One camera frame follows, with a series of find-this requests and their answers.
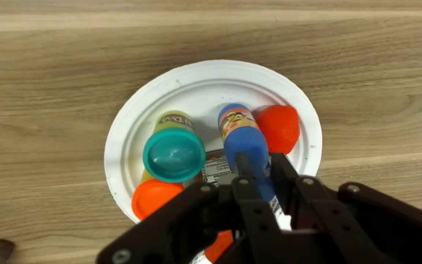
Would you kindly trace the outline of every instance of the wooden table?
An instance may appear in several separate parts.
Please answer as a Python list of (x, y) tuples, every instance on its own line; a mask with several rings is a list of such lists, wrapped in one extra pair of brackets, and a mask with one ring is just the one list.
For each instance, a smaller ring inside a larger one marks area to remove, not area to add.
[(0, 0), (0, 238), (10, 263), (92, 263), (132, 223), (103, 172), (109, 126), (151, 78), (207, 59), (293, 79), (324, 129), (320, 178), (422, 209), (419, 0)]

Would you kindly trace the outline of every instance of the screw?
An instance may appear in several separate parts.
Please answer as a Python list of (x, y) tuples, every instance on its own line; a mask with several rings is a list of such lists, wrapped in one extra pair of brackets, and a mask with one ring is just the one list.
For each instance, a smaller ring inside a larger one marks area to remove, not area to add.
[(248, 185), (248, 184), (251, 184), (248, 179), (239, 179), (239, 184), (240, 185)]
[(352, 191), (352, 192), (359, 192), (359, 187), (358, 185), (347, 185), (346, 189)]
[(113, 264), (126, 264), (132, 258), (132, 253), (128, 250), (116, 251), (112, 257)]
[(314, 185), (314, 181), (311, 178), (305, 178), (302, 182), (306, 185)]
[(202, 192), (210, 192), (211, 191), (211, 188), (208, 187), (208, 185), (204, 185), (204, 187), (201, 187), (199, 188)]

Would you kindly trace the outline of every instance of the teal jar lid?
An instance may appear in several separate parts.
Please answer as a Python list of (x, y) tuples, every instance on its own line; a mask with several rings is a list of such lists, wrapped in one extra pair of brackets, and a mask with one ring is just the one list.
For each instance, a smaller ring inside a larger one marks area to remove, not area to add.
[(205, 147), (186, 129), (164, 129), (155, 132), (142, 153), (145, 169), (163, 182), (188, 182), (205, 165)]

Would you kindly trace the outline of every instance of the red object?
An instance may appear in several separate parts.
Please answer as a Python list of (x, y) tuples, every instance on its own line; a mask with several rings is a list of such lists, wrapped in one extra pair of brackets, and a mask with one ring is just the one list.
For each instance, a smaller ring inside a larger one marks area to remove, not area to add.
[(257, 115), (257, 123), (264, 134), (270, 153), (289, 154), (299, 140), (299, 115), (290, 106), (271, 106)]
[(166, 184), (157, 179), (147, 181), (136, 188), (132, 198), (132, 210), (139, 220), (145, 220), (182, 191), (182, 185)]
[(216, 263), (223, 253), (232, 245), (233, 236), (230, 231), (220, 232), (214, 241), (207, 250), (205, 257), (210, 263)]

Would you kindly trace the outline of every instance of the white plate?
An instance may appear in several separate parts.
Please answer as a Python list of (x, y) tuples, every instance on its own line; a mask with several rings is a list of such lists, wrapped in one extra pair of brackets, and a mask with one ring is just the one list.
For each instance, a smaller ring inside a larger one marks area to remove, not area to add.
[(283, 75), (260, 65), (205, 60), (172, 69), (138, 90), (116, 116), (106, 143), (104, 166), (110, 192), (120, 210), (139, 223), (131, 197), (144, 172), (142, 150), (155, 119), (182, 110), (194, 119), (207, 150), (223, 148), (217, 116), (227, 103), (251, 110), (293, 106), (301, 118), (301, 137), (287, 156), (299, 175), (315, 176), (321, 163), (323, 131), (309, 99)]

